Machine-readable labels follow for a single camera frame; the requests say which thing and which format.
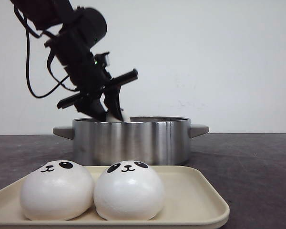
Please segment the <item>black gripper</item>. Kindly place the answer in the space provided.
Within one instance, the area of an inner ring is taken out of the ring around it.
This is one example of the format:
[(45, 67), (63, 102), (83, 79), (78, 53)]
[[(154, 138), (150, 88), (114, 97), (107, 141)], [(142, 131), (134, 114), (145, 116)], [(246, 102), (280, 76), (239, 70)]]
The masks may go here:
[(57, 57), (77, 92), (60, 100), (57, 107), (74, 105), (78, 112), (105, 121), (106, 111), (100, 102), (103, 94), (108, 111), (119, 121), (124, 121), (119, 100), (120, 89), (123, 84), (136, 80), (138, 72), (133, 69), (112, 78), (105, 68), (95, 64), (95, 55), (90, 49), (105, 36), (106, 31), (60, 31), (57, 35), (45, 31), (45, 34), (50, 37), (45, 47), (51, 49), (47, 67), (50, 68), (53, 58)]

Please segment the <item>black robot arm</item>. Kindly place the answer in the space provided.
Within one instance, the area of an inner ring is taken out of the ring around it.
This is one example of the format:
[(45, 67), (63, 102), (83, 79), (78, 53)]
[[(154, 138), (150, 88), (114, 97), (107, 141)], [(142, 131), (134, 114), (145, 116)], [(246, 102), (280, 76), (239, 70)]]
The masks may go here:
[(50, 48), (47, 65), (57, 58), (67, 78), (75, 85), (74, 95), (58, 102), (58, 108), (75, 106), (98, 121), (106, 120), (106, 112), (122, 120), (120, 87), (137, 79), (132, 70), (117, 78), (106, 71), (108, 54), (92, 54), (90, 49), (107, 32), (104, 17), (93, 8), (73, 9), (67, 0), (15, 0), (14, 13), (25, 27), (27, 36), (47, 35)]

